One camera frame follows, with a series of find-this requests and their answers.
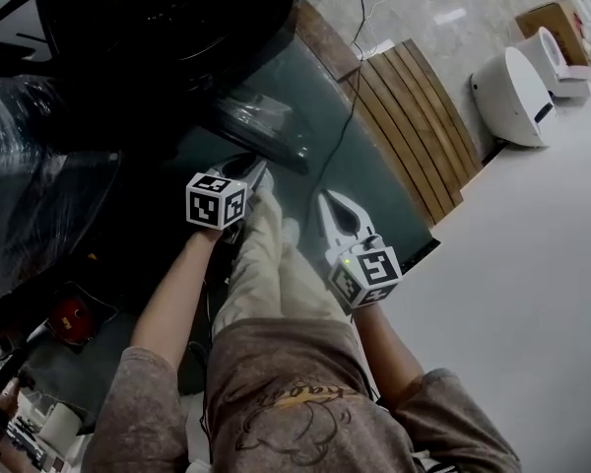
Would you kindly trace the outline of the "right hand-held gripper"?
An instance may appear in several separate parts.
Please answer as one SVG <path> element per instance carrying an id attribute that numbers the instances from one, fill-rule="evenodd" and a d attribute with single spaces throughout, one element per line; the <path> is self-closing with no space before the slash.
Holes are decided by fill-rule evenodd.
<path id="1" fill-rule="evenodd" d="M 328 249 L 331 292 L 350 308 L 384 301 L 402 280 L 394 248 L 375 235 L 368 213 L 349 197 L 329 189 L 317 196 Z M 347 244 L 339 248 L 339 242 Z"/>

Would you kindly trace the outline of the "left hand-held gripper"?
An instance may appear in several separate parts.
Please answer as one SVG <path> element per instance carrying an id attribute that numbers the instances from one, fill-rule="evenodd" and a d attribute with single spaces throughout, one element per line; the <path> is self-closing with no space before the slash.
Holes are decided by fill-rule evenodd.
<path id="1" fill-rule="evenodd" d="M 197 172 L 185 189 L 186 221 L 223 231 L 245 214 L 247 189 L 253 193 L 267 170 L 267 162 L 251 153 L 234 155 Z M 217 175 L 236 175 L 232 180 Z"/>

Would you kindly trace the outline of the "person's left forearm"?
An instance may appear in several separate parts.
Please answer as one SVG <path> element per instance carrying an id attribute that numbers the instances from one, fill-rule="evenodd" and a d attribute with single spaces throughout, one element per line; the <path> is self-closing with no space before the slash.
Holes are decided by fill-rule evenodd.
<path id="1" fill-rule="evenodd" d="M 189 238 L 142 311 L 132 347 L 148 350 L 179 369 L 210 258 L 221 236 L 220 231 L 202 229 Z"/>

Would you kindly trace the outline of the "person's right forearm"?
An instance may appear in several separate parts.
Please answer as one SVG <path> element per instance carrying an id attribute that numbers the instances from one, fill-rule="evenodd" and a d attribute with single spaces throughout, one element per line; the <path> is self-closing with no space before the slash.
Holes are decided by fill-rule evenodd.
<path id="1" fill-rule="evenodd" d="M 404 399 L 408 387 L 425 372 L 392 328 L 379 304 L 357 308 L 353 319 L 374 383 L 385 407 L 392 409 Z"/>

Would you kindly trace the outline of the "beige trousers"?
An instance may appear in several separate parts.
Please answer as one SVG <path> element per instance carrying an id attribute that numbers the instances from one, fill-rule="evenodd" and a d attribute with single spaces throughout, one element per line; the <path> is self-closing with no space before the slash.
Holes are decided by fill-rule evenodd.
<path id="1" fill-rule="evenodd" d="M 348 321 L 297 246 L 283 243 L 285 218 L 274 194 L 261 199 L 253 195 L 228 297 L 214 320 L 215 335 L 243 319 Z"/>

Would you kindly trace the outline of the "wooden slatted board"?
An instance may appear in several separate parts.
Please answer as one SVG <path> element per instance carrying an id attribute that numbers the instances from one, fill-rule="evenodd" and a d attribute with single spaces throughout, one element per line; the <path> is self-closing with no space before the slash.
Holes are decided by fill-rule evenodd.
<path id="1" fill-rule="evenodd" d="M 365 60 L 341 86 L 427 225 L 437 225 L 483 165 L 425 55 L 407 39 Z"/>

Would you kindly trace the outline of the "brown wooden plank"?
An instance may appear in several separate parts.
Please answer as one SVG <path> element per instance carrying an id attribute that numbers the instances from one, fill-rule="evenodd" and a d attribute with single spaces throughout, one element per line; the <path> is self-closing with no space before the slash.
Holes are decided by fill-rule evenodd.
<path id="1" fill-rule="evenodd" d="M 307 0 L 300 0 L 296 32 L 336 82 L 359 69 L 349 46 Z"/>

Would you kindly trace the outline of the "grey-brown printed t-shirt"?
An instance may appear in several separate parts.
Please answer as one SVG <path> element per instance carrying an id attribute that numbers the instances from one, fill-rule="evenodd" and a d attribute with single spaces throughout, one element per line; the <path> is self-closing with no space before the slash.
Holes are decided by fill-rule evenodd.
<path id="1" fill-rule="evenodd" d="M 243 319 L 221 331 L 206 389 L 214 473 L 412 473 L 417 454 L 462 473 L 521 473 L 515 452 L 451 371 L 428 372 L 384 409 L 346 323 Z M 84 473 L 184 473 L 176 371 L 126 349 Z"/>

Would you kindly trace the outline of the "white toilet closed lid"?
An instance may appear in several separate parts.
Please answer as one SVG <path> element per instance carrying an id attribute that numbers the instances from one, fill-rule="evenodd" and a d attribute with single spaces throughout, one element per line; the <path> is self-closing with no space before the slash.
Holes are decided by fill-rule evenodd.
<path id="1" fill-rule="evenodd" d="M 520 147 L 544 148 L 558 122 L 556 106 L 528 58 L 507 47 L 474 72 L 470 88 L 491 134 Z"/>

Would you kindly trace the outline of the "plastic-wrapped black bundle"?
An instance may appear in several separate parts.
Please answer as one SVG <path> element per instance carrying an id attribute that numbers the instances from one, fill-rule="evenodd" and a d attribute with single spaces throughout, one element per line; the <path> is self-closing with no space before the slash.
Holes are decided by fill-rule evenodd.
<path id="1" fill-rule="evenodd" d="M 75 249 L 117 177 L 82 128 L 49 80 L 0 78 L 0 299 Z"/>

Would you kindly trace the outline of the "red round canister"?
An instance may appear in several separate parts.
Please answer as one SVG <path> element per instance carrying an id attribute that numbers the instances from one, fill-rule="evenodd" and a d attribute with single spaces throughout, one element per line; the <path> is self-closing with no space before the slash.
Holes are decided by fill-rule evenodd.
<path id="1" fill-rule="evenodd" d="M 47 317 L 46 326 L 62 342 L 71 346 L 88 343 L 96 333 L 94 316 L 77 296 L 60 300 Z"/>

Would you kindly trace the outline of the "white toilet open lid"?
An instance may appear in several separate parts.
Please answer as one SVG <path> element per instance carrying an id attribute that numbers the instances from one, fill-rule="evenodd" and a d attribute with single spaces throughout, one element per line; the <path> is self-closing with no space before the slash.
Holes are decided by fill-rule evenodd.
<path id="1" fill-rule="evenodd" d="M 554 36 L 544 27 L 515 47 L 534 66 L 553 98 L 591 96 L 591 67 L 568 65 Z"/>

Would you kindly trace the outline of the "brown cardboard box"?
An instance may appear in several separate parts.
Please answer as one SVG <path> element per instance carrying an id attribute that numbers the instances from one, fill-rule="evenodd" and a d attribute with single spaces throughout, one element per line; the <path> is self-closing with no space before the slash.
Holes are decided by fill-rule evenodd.
<path id="1" fill-rule="evenodd" d="M 546 28 L 557 41 L 568 65 L 591 64 L 583 43 L 583 22 L 569 0 L 558 0 L 531 9 L 519 14 L 515 22 L 525 38 L 531 37 L 540 27 Z"/>

